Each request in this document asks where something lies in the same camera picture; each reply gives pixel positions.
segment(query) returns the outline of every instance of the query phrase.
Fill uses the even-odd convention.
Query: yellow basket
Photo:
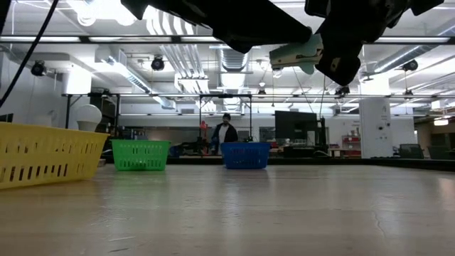
[[[0,189],[92,178],[107,136],[0,122]]]

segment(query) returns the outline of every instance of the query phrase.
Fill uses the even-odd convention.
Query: plastic basket
[[[107,137],[0,122],[0,188],[92,178]]]
[[[269,160],[270,143],[222,143],[227,169],[263,169]]]
[[[118,171],[163,171],[170,142],[112,140],[115,168]]]

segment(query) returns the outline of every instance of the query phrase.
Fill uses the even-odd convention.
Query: person
[[[216,126],[212,141],[216,143],[214,154],[221,153],[220,145],[224,142],[236,142],[237,130],[230,124],[230,114],[223,115],[223,122]]]

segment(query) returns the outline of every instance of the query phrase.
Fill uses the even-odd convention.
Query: table surface
[[[455,175],[379,166],[99,169],[0,191],[5,256],[454,255]]]

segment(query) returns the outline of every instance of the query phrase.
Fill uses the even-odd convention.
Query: green basket
[[[170,143],[113,139],[115,168],[118,171],[163,171]]]

